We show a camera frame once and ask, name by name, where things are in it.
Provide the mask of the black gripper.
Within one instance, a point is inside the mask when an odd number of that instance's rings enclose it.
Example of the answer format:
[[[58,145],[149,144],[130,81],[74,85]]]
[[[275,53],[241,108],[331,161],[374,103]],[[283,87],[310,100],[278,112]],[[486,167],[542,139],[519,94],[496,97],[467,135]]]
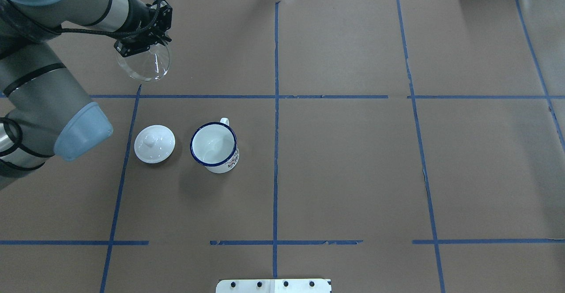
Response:
[[[137,55],[155,44],[171,42],[168,30],[172,26],[172,6],[166,0],[155,0],[151,5],[139,0],[129,0],[125,23],[117,31],[115,50],[120,56]]]

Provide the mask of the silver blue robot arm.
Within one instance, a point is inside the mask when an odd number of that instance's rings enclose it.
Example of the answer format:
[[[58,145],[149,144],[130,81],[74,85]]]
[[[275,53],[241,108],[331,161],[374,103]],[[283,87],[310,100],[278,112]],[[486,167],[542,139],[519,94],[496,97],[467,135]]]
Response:
[[[123,59],[171,38],[166,0],[1,0],[1,188],[55,155],[73,161],[113,134],[107,116],[48,41],[62,34],[108,36]]]

